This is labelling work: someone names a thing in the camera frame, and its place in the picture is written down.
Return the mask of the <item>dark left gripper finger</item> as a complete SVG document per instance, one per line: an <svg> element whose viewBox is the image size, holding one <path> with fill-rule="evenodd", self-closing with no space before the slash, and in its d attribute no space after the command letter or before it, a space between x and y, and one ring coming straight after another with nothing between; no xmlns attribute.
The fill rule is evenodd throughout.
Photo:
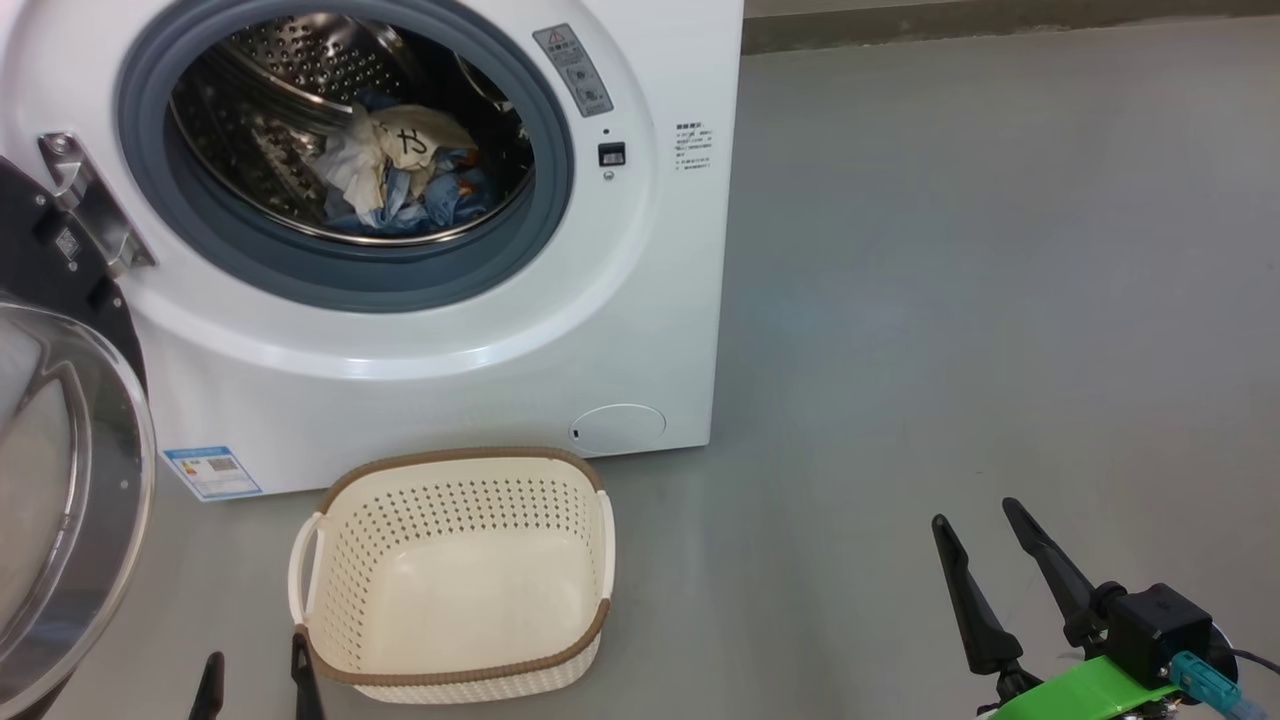
<svg viewBox="0 0 1280 720"><path fill-rule="evenodd" d="M188 720L218 720L224 705L225 656L212 652L205 661Z"/></svg>
<svg viewBox="0 0 1280 720"><path fill-rule="evenodd" d="M326 720L308 643L296 632L291 642L291 678L294 683L294 720Z"/></svg>

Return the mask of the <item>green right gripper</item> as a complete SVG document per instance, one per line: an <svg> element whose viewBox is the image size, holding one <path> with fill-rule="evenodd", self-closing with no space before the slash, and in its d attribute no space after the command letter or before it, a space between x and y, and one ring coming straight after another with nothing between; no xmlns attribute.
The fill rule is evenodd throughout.
<svg viewBox="0 0 1280 720"><path fill-rule="evenodd" d="M1050 588L1068 643L1101 647L1106 625L1091 607L1094 587L1019 500L1004 498L1002 510ZM1019 665L1021 644L987 602L948 519L934 515L931 530L969 670L998 676L998 705L984 708L975 720L1123 720L1146 708L1162 715L1181 693L1166 667L1151 670L1143 656L1133 662L1125 650L1106 650L1059 676L1032 683Z"/></svg>

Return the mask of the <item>round black glass washer door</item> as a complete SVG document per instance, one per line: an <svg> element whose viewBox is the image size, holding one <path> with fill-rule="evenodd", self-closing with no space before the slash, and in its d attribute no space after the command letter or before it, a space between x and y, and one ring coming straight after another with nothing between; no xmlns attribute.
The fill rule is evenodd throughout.
<svg viewBox="0 0 1280 720"><path fill-rule="evenodd" d="M119 607L154 452L134 314L102 251L0 158L0 720L44 720Z"/></svg>

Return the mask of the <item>white front-load washing machine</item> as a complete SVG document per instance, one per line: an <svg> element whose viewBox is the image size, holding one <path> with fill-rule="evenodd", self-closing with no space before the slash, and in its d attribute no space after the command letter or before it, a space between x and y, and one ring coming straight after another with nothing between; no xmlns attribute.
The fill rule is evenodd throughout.
<svg viewBox="0 0 1280 720"><path fill-rule="evenodd" d="M550 446L640 404L710 437L744 0L0 0L0 158L74 135L155 256L134 314L159 474L262 489ZM614 110L532 32L567 23ZM678 123L714 131L676 172ZM625 167L596 147L626 142Z"/></svg>

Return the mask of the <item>metal door hinge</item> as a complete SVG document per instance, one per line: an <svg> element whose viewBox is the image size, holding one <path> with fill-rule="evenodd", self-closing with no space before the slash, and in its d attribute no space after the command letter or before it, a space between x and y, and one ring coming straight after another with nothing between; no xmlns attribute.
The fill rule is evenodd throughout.
<svg viewBox="0 0 1280 720"><path fill-rule="evenodd" d="M38 138L38 149L54 181L58 208L93 242L109 274L118 278L137 268L155 266L155 256L79 140L72 133L47 133Z"/></svg>

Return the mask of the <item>cream perforated laundry basket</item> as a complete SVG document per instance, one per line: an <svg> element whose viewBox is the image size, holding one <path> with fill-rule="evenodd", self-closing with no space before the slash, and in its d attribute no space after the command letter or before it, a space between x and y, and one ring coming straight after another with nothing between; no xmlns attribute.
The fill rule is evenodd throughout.
<svg viewBox="0 0 1280 720"><path fill-rule="evenodd" d="M294 666L394 705L563 689L600 648L616 555L611 498L571 452L367 462L294 538Z"/></svg>

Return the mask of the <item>blue energy label sticker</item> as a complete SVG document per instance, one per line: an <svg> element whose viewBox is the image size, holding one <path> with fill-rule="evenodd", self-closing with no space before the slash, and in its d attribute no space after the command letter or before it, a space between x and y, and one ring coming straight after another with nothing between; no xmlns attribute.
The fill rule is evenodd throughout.
<svg viewBox="0 0 1280 720"><path fill-rule="evenodd" d="M262 495L259 483L227 446L165 450L163 456L202 502Z"/></svg>

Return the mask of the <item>round white filter cover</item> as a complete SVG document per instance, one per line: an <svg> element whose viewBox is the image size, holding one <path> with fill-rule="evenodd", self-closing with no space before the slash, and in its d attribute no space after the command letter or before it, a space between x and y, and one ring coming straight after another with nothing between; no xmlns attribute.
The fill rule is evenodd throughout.
<svg viewBox="0 0 1280 720"><path fill-rule="evenodd" d="M657 446L666 428L666 416L654 407L612 404L577 418L570 441L580 454L593 456L641 454Z"/></svg>

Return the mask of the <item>small printed text label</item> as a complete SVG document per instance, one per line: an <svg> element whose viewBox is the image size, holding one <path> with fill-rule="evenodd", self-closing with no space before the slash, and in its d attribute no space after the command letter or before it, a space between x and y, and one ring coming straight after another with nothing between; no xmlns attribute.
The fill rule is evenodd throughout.
<svg viewBox="0 0 1280 720"><path fill-rule="evenodd" d="M672 142L676 172L705 170L716 155L714 131L703 122L678 123Z"/></svg>

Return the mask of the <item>grey warning sticker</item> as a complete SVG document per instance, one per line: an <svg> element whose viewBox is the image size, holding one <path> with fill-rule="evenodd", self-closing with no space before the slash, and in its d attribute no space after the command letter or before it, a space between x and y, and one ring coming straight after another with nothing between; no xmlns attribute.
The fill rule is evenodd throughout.
<svg viewBox="0 0 1280 720"><path fill-rule="evenodd" d="M534 31L532 38L564 82L581 117L599 117L614 110L603 78L570 24Z"/></svg>

